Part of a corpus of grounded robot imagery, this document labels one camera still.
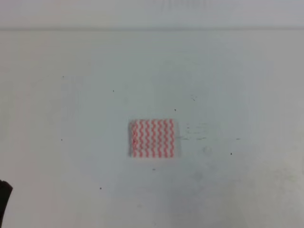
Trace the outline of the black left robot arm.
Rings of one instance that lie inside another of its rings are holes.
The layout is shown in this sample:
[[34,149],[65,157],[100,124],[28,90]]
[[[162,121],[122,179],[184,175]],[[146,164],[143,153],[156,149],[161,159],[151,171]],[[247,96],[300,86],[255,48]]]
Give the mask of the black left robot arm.
[[5,209],[13,187],[6,181],[0,181],[0,225],[2,225]]

